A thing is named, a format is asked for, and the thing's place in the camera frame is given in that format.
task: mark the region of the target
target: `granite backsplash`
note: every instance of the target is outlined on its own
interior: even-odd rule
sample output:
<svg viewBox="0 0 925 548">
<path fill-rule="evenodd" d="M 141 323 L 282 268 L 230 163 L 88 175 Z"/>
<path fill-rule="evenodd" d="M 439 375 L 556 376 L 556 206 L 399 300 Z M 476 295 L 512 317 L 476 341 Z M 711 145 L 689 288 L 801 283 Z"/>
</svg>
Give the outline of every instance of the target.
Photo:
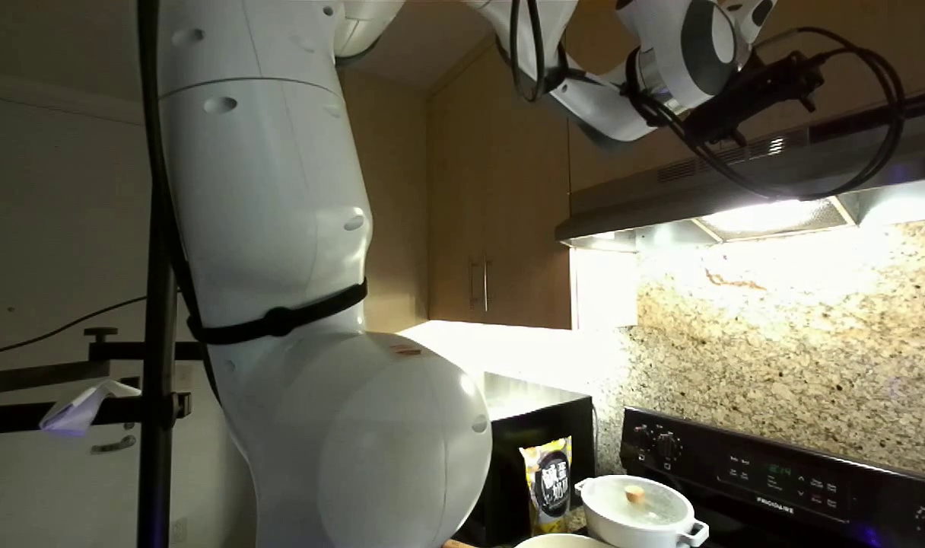
<svg viewBox="0 0 925 548">
<path fill-rule="evenodd" d="M 607 470 L 629 405 L 925 475 L 925 221 L 644 253 L 636 283 L 617 366 L 577 367 Z"/>
</svg>

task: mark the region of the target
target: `range hood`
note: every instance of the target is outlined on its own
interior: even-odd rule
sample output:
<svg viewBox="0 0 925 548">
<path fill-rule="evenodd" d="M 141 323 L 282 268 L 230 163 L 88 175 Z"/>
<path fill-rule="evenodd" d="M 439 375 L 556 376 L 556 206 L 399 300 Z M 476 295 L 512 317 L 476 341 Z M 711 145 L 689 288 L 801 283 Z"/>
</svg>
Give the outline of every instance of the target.
<svg viewBox="0 0 925 548">
<path fill-rule="evenodd" d="M 845 196 L 805 201 L 801 211 L 810 217 L 805 229 L 925 220 L 925 93 L 911 98 L 904 111 L 904 137 L 890 163 Z M 863 110 L 751 142 L 730 163 L 771 186 L 771 196 L 824 196 L 859 169 L 882 131 L 882 110 Z M 569 247 L 612 248 L 722 243 L 736 235 L 723 235 L 708 220 L 771 205 L 771 196 L 736 186 L 701 162 L 686 162 L 574 193 L 556 237 Z"/>
</svg>

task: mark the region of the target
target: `wooden cabinet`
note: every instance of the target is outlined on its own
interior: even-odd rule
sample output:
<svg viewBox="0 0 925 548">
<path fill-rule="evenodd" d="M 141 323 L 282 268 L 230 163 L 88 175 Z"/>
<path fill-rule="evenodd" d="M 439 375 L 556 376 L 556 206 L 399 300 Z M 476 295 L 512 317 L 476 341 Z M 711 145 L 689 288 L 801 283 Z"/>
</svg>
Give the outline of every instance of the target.
<svg viewBox="0 0 925 548">
<path fill-rule="evenodd" d="M 925 92 L 925 0 L 789 0 L 771 14 L 763 38 L 789 27 L 828 27 L 859 45 L 876 49 L 896 64 L 907 92 Z M 819 35 L 805 35 L 771 45 L 762 50 L 762 59 L 773 61 L 790 49 L 810 50 L 813 45 L 830 49 L 830 42 Z M 587 71 L 603 73 L 625 61 L 625 56 L 636 49 L 636 38 L 617 23 L 616 0 L 580 0 L 567 33 L 567 49 Z M 824 80 L 828 82 L 816 92 L 819 111 L 807 111 L 796 102 L 783 102 L 750 120 L 746 135 L 763 137 L 882 102 L 876 82 L 852 59 L 828 64 Z M 626 145 L 593 145 L 580 131 L 573 131 L 573 188 L 599 186 L 686 157 L 690 157 L 690 152 L 671 131 L 658 131 Z"/>
<path fill-rule="evenodd" d="M 399 331 L 427 318 L 427 98 L 366 73 L 344 93 L 373 212 L 366 323 Z"/>
<path fill-rule="evenodd" d="M 430 317 L 569 325 L 567 117 L 485 49 L 430 98 Z"/>
</svg>

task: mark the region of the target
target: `stove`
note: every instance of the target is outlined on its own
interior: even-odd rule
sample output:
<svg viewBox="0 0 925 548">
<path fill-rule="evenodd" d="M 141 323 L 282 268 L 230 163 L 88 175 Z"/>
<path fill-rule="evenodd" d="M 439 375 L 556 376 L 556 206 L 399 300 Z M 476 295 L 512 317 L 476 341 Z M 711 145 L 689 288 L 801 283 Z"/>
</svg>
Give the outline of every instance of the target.
<svg viewBox="0 0 925 548">
<path fill-rule="evenodd" d="M 681 490 L 705 548 L 925 548 L 925 478 L 625 411 L 620 465 Z"/>
</svg>

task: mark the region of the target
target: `white bowl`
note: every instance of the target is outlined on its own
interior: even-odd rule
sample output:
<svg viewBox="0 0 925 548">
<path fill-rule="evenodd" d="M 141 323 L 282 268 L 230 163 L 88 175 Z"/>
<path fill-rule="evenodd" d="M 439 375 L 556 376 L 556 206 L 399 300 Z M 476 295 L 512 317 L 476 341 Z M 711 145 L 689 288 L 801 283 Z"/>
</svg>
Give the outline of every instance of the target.
<svg viewBox="0 0 925 548">
<path fill-rule="evenodd" d="M 597 542 L 592 535 L 547 532 L 547 535 L 533 535 L 533 539 L 521 542 L 517 548 L 610 548 L 610 544 Z"/>
<path fill-rule="evenodd" d="M 694 516 L 694 504 L 672 486 L 639 475 L 603 475 L 577 483 L 587 532 L 617 548 L 704 544 L 708 523 Z"/>
</svg>

